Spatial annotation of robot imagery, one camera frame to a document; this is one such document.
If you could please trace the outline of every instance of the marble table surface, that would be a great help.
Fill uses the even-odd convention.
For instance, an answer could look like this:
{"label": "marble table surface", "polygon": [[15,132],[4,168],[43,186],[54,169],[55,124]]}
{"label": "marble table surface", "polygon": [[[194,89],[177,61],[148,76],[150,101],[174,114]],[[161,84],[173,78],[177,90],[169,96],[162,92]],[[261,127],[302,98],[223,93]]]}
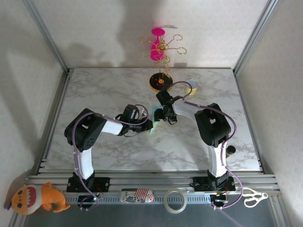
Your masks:
{"label": "marble table surface", "polygon": [[[64,137],[66,126],[84,109],[112,117],[123,112],[127,104],[142,104],[152,114],[159,106],[149,78],[156,69],[75,69],[71,77],[45,168],[73,169],[73,150]],[[230,141],[237,149],[227,159],[231,170],[259,170],[258,159],[250,136],[237,86],[228,69],[172,69],[174,82],[194,79],[199,87],[188,101],[201,105],[217,103],[237,123],[238,131]],[[185,94],[184,85],[175,85],[172,96]],[[100,134],[93,146],[95,170],[207,170],[208,150],[196,122],[178,116],[170,125],[159,122],[151,134],[143,132],[132,138]]]}

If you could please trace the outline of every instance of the plush toy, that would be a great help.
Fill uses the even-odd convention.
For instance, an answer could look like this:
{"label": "plush toy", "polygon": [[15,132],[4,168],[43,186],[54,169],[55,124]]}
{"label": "plush toy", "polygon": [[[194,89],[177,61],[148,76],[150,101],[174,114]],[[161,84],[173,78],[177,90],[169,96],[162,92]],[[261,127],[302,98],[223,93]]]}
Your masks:
{"label": "plush toy", "polygon": [[52,203],[57,204],[55,213],[66,210],[70,205],[65,204],[64,195],[54,189],[48,182],[41,186],[26,185],[18,190],[13,196],[11,207],[19,214],[28,215],[34,213],[41,205],[45,210],[52,210]]}

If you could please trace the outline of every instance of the tape roll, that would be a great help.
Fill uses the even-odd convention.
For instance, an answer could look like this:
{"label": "tape roll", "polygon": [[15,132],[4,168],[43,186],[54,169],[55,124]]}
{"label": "tape roll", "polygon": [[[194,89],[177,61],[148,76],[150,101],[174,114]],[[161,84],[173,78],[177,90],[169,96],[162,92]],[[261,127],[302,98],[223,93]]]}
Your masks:
{"label": "tape roll", "polygon": [[[171,208],[171,207],[169,206],[168,202],[167,202],[168,196],[169,196],[170,194],[174,193],[174,192],[178,193],[178,194],[182,197],[182,199],[183,199],[182,206],[181,206],[179,209],[177,209],[177,210]],[[164,196],[164,207],[165,207],[165,209],[166,209],[169,213],[171,213],[171,214],[179,214],[179,213],[181,213],[182,211],[184,211],[186,205],[187,205],[187,199],[186,199],[186,197],[185,197],[184,192],[182,192],[180,189],[178,189],[178,188],[173,188],[173,189],[171,189],[171,190],[168,190],[168,191],[165,193],[165,196]]]}

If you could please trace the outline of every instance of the purple cable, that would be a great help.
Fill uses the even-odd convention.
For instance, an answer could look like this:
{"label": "purple cable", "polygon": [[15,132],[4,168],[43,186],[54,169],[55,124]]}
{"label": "purple cable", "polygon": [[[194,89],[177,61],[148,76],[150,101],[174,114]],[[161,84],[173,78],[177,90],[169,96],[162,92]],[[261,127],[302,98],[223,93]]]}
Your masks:
{"label": "purple cable", "polygon": [[[92,115],[92,114],[95,114],[95,115],[98,115],[98,116],[101,116],[101,117],[104,117],[104,118],[107,118],[107,119],[110,119],[110,120],[113,120],[115,122],[119,122],[119,123],[123,123],[123,124],[127,124],[127,125],[140,125],[140,124],[143,124],[145,123],[147,120],[148,120],[148,110],[145,106],[141,105],[141,104],[136,104],[135,106],[141,106],[144,108],[144,110],[146,111],[146,119],[141,122],[141,123],[138,123],[138,124],[131,124],[131,123],[127,123],[127,122],[122,122],[122,121],[119,121],[115,118],[112,118],[112,117],[109,117],[109,116],[105,116],[105,115],[102,115],[100,113],[95,113],[95,112],[89,112],[89,113],[85,113],[84,115],[82,115],[74,124],[74,127],[72,128],[72,132],[71,132],[71,141],[72,141],[72,145],[74,147],[74,161],[75,161],[75,166],[76,166],[76,171],[77,171],[77,174],[78,174],[78,177],[80,179],[80,182],[82,184],[82,186],[85,188],[85,190],[90,194],[92,195],[95,199],[96,199],[96,203],[95,203],[95,206],[91,206],[90,208],[86,208],[86,210],[91,210],[91,209],[94,209],[95,207],[97,207],[99,205],[99,201],[98,201],[98,198],[97,196],[95,196],[95,194],[88,189],[88,187],[85,185],[85,183],[83,182],[83,179],[82,179],[82,174],[80,172],[80,165],[79,165],[79,155],[78,155],[78,152],[77,152],[77,146],[76,146],[76,142],[75,142],[75,132],[76,132],[76,128],[79,124],[79,122],[89,116],[89,115]],[[86,198],[84,198],[82,201],[81,201],[81,204],[80,204],[80,209],[82,209],[82,203],[84,202],[84,200],[86,200]]]}
{"label": "purple cable", "polygon": [[[178,83],[185,83],[185,84],[188,84],[189,87],[190,87],[190,92],[189,92],[188,94],[186,94],[185,96],[183,96],[183,98],[182,98],[182,100],[184,101],[185,97],[187,97],[187,96],[190,95],[190,93],[192,92],[193,88],[192,88],[192,86],[191,86],[188,82],[186,82],[186,81],[178,81],[178,82],[175,82],[175,83],[173,83],[172,85],[170,85],[170,86],[167,88],[167,90],[168,90],[169,88],[171,88],[173,85],[178,84]],[[217,112],[217,113],[220,113],[220,114],[222,114],[223,116],[227,117],[229,120],[231,120],[231,122],[232,122],[232,124],[233,124],[233,126],[234,126],[234,131],[233,131],[232,135],[231,135],[226,141],[224,141],[224,142],[222,143],[222,145],[221,145],[221,164],[225,167],[225,169],[226,169],[227,172],[229,172],[232,176],[234,176],[234,177],[238,180],[238,182],[239,182],[239,184],[240,184],[240,186],[241,186],[241,193],[240,193],[239,198],[238,198],[235,202],[233,202],[232,204],[230,204],[230,205],[228,205],[228,206],[226,206],[226,207],[217,207],[217,206],[213,205],[215,208],[219,208],[219,209],[229,208],[229,207],[233,206],[234,204],[236,204],[236,203],[242,198],[242,195],[243,195],[243,185],[242,185],[242,182],[241,182],[240,179],[239,179],[231,170],[229,170],[229,169],[226,167],[226,165],[223,163],[223,151],[224,151],[224,146],[225,146],[225,144],[227,143],[227,141],[229,141],[229,140],[234,136],[234,134],[236,133],[236,131],[237,131],[236,122],[235,122],[229,115],[227,115],[226,113],[224,113],[224,112],[222,112],[222,111],[220,111],[220,110],[214,109],[214,108],[212,108],[212,107],[203,106],[203,105],[197,105],[197,104],[194,104],[194,103],[191,103],[191,102],[187,102],[187,101],[185,101],[185,103],[186,103],[186,104],[189,104],[189,105],[193,105],[193,106],[199,107],[199,108],[205,108],[205,109],[209,109],[209,110],[215,111],[215,112]]]}

